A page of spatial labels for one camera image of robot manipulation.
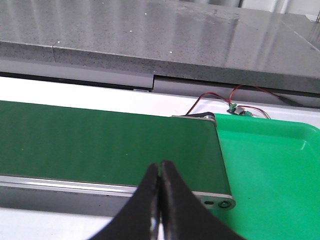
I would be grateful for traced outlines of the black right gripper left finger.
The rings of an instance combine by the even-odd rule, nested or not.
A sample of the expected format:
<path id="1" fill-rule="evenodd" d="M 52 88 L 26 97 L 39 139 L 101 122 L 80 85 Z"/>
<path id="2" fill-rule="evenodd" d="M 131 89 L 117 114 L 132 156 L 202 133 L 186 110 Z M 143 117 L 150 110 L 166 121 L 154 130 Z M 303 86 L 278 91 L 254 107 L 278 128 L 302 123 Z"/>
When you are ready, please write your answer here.
<path id="1" fill-rule="evenodd" d="M 158 166 L 148 166 L 136 191 L 92 240 L 156 240 L 159 234 Z"/>

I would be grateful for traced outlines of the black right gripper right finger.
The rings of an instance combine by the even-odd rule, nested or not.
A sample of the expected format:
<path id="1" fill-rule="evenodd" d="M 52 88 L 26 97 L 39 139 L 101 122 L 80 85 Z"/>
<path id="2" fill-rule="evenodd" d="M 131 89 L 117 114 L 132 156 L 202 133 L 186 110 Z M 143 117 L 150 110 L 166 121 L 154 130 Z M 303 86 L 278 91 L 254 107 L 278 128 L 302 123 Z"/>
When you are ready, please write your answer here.
<path id="1" fill-rule="evenodd" d="M 161 162 L 160 209 L 166 240 L 243 239 L 201 204 L 169 160 Z"/>

